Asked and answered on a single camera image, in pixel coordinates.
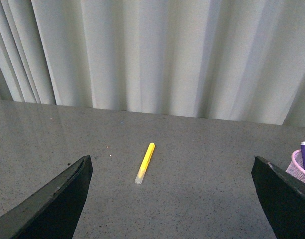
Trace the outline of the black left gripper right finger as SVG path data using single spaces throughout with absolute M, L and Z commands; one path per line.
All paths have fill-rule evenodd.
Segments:
M 305 183 L 261 156 L 251 171 L 256 193 L 278 239 L 305 239 Z

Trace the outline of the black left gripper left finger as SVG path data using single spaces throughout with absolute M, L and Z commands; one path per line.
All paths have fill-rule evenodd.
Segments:
M 71 239 L 88 195 L 86 155 L 0 217 L 0 239 Z

